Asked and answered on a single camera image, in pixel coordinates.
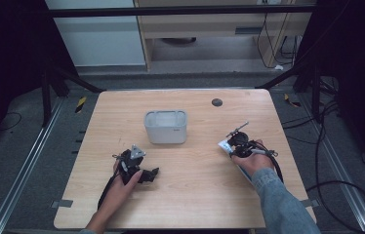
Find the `table top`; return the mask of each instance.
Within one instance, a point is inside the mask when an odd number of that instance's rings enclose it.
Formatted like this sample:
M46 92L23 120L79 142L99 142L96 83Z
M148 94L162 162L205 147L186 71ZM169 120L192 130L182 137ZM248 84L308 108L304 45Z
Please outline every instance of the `table top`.
M216 107L214 98L223 101ZM150 110L182 109L186 142L152 144L143 119ZM100 94L63 194L70 208L59 207L56 228L83 228L97 210L112 176L113 154L133 144L146 152L141 168L159 168L153 182L138 184L108 228L260 228L260 198L251 183L218 147L246 121L241 131L274 149L285 185L307 199L295 160L266 90L149 90Z

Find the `plastic box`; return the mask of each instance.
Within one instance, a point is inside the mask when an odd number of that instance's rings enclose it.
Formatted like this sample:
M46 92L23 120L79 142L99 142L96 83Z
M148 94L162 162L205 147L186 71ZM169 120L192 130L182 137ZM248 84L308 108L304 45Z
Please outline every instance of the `plastic box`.
M186 140L186 113L183 110L151 110L144 124L151 143L184 143Z

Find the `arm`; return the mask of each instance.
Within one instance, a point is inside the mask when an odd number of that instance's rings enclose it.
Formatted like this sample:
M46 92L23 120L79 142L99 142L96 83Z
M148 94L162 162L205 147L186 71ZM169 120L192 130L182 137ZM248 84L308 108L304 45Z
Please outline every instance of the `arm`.
M232 156L232 160L252 177L269 233L320 233L304 205L280 181L268 157L252 154L247 158Z
M101 204L100 209L94 213L89 221L86 229L82 230L82 234L94 234L103 233L113 214L121 207L121 205L127 200L134 187L140 180L142 171L137 172L131 178L131 180L124 185L121 175L117 176L112 182L111 187L106 193L105 198Z

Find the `sleeve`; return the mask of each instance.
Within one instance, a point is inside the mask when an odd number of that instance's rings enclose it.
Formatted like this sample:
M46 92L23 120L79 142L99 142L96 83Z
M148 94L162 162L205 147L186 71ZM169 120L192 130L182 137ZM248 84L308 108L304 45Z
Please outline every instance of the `sleeve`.
M88 230L88 229L82 229L79 234L97 234L94 231Z
M252 176L269 233L320 233L304 205L280 181L273 169L258 170Z

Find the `white cabinet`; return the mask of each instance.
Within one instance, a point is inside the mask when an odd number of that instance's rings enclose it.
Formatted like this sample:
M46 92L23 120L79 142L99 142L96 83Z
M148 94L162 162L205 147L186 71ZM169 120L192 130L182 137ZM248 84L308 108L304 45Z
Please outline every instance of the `white cabinet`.
M257 5L258 0L134 0L137 7L172 6L243 6ZM281 0L281 4L314 3L316 0ZM213 36L242 36L237 33L246 29L250 34L259 33L257 46L265 64L272 66L285 36L304 35L311 13L270 13L266 14L215 14L139 17L142 41L147 67L154 39Z
M134 7L132 0L46 0L49 9ZM145 65L136 17L55 19L76 67Z

